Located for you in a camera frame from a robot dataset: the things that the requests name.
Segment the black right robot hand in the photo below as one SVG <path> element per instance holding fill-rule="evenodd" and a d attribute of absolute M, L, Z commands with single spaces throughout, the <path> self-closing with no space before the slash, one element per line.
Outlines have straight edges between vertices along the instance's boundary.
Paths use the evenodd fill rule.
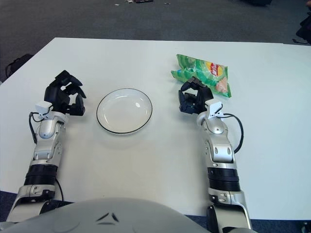
<path fill-rule="evenodd" d="M 178 91 L 179 109 L 187 114 L 200 114 L 205 112 L 207 100 L 213 99 L 212 91 L 198 78 L 187 80 Z"/>

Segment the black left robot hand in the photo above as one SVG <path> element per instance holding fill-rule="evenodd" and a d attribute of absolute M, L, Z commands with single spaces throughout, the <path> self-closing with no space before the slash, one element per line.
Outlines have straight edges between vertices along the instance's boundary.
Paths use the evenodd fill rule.
<path fill-rule="evenodd" d="M 71 116 L 83 116 L 85 93 L 83 84 L 66 70 L 59 73 L 46 88 L 44 101 L 52 104 L 52 110 Z"/>

